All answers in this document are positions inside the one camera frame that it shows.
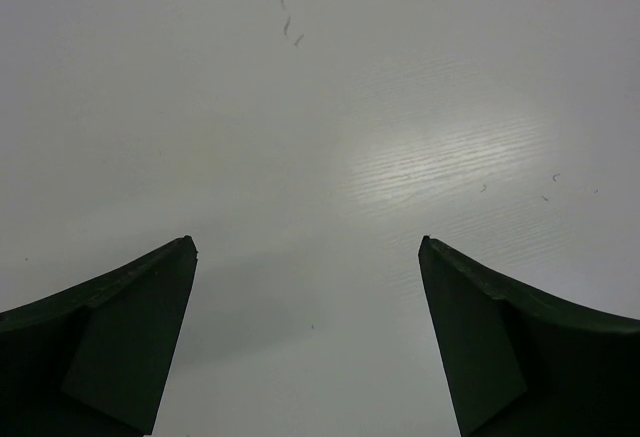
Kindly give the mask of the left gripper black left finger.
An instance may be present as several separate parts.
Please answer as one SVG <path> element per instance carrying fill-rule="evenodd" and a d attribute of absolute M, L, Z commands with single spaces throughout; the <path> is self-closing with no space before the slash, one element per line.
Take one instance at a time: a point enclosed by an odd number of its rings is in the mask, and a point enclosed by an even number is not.
<path fill-rule="evenodd" d="M 2 312 L 2 435 L 151 435 L 197 262 L 180 237 Z"/>

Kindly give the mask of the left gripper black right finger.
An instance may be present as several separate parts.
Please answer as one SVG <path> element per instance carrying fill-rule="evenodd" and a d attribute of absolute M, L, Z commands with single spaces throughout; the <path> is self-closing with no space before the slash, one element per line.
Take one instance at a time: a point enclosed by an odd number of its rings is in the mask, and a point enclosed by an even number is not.
<path fill-rule="evenodd" d="M 636 436 L 639 322 L 424 237 L 419 265 L 463 436 Z"/>

